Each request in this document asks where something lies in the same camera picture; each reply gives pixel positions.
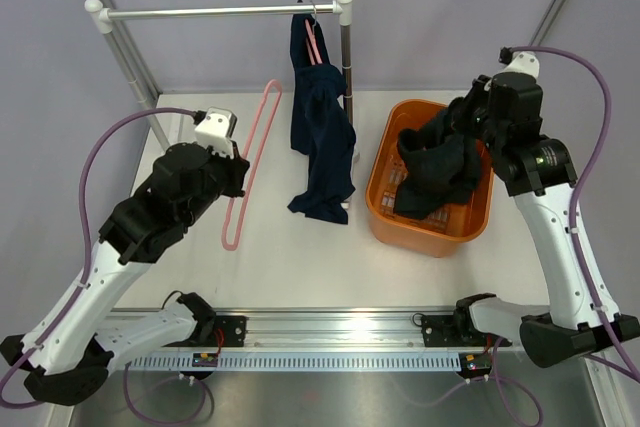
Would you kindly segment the dark green shorts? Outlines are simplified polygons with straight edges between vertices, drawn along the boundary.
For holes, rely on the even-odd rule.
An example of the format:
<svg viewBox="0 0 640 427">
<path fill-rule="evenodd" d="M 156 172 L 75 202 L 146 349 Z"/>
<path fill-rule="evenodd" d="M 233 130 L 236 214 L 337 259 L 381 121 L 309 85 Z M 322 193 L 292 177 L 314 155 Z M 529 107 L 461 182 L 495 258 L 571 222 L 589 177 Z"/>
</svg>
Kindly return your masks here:
<svg viewBox="0 0 640 427">
<path fill-rule="evenodd" d="M 407 171 L 394 203 L 401 217 L 424 220 L 446 204 L 464 205 L 483 176 L 476 139 L 452 128 L 447 108 L 418 129 L 401 130 L 396 147 Z"/>
</svg>

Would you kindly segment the pink hanger with green shorts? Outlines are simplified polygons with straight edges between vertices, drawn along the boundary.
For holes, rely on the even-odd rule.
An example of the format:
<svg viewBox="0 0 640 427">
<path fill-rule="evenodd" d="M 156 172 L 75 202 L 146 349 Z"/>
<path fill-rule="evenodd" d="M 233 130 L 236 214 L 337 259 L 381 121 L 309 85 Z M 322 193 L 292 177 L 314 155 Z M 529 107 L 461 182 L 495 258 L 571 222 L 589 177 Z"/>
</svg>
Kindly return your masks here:
<svg viewBox="0 0 640 427">
<path fill-rule="evenodd" d="M 241 234 L 242 234 L 242 229 L 243 229 L 243 225 L 244 225 L 244 219 L 245 219 L 245 215 L 246 215 L 246 210 L 249 204 L 249 199 L 250 199 L 250 195 L 251 195 L 251 191 L 253 188 L 253 184 L 255 181 L 255 177 L 260 165 L 260 161 L 264 152 L 264 148 L 266 146 L 266 142 L 268 140 L 270 131 L 271 131 L 271 127 L 273 125 L 276 113 L 278 111 L 278 107 L 280 105 L 280 100 L 281 97 L 283 95 L 283 88 L 281 83 L 276 80 L 276 79 L 272 79 L 270 80 L 262 93 L 262 98 L 261 101 L 259 103 L 259 106 L 255 112 L 254 115 L 254 119 L 253 122 L 251 124 L 251 128 L 247 137 L 247 140 L 245 142 L 245 146 L 242 152 L 242 157 L 247 160 L 248 159 L 248 154 L 250 153 L 252 144 L 254 143 L 254 138 L 256 135 L 256 131 L 257 128 L 259 126 L 259 123 L 261 121 L 261 117 L 262 114 L 264 112 L 265 106 L 267 104 L 269 95 L 271 93 L 275 93 L 275 100 L 272 103 L 272 107 L 271 107 L 271 111 L 267 117 L 265 126 L 264 126 L 264 130 L 262 133 L 262 137 L 260 139 L 260 142 L 258 144 L 256 153 L 254 158 L 250 161 L 250 167 L 249 167 L 249 172 L 248 172 L 248 180 L 246 182 L 246 189 L 245 189 L 245 194 L 242 197 L 242 201 L 241 201 L 241 205 L 240 205 L 240 210 L 236 219 L 236 224 L 235 224 L 235 231 L 233 234 L 233 238 L 229 239 L 228 238 L 228 234 L 229 234 L 229 228 L 231 226 L 231 222 L 233 220 L 233 211 L 234 211 L 234 205 L 235 205 L 235 198 L 231 198 L 228 202 L 227 205 L 227 209 L 226 209 L 226 213 L 225 213 L 225 218 L 224 218 L 224 222 L 222 225 L 222 232 L 221 232 L 221 245 L 222 247 L 226 250 L 226 251 L 235 251 L 240 243 L 240 239 L 241 239 Z"/>
</svg>

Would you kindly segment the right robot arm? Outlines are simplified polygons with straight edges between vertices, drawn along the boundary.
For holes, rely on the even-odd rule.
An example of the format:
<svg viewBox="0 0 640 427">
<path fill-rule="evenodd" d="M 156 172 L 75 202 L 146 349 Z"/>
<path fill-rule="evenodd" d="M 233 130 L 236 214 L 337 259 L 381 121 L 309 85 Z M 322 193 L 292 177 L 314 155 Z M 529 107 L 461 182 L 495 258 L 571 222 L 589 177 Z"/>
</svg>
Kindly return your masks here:
<svg viewBox="0 0 640 427">
<path fill-rule="evenodd" d="M 574 249 L 578 217 L 570 211 L 577 176 L 566 146 L 540 132 L 542 89 L 534 76 L 501 72 L 476 78 L 449 111 L 458 133 L 481 141 L 493 169 L 523 216 L 543 270 L 549 303 L 525 306 L 494 294 L 457 302 L 454 335 L 474 344 L 486 334 L 521 345 L 537 366 L 600 352 L 639 336 L 639 321 L 623 314 L 603 284 L 584 244 Z"/>
</svg>

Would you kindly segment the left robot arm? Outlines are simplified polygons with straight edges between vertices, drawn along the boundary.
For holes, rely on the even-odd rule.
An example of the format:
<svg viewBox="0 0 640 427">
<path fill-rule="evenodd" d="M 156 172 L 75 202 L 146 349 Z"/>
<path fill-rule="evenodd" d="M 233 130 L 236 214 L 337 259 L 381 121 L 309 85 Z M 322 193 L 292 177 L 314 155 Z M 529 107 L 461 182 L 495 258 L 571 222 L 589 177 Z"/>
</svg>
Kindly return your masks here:
<svg viewBox="0 0 640 427">
<path fill-rule="evenodd" d="M 243 196 L 249 166 L 238 153 L 224 157 L 196 143 L 175 144 L 154 161 L 151 174 L 100 228 L 89 270 L 36 328 L 2 341 L 2 356 L 26 371 L 24 386 L 34 401 L 74 406 L 132 360 L 171 344 L 214 341 L 216 312 L 196 293 L 181 295 L 130 327 L 100 325 L 213 202 Z"/>
</svg>

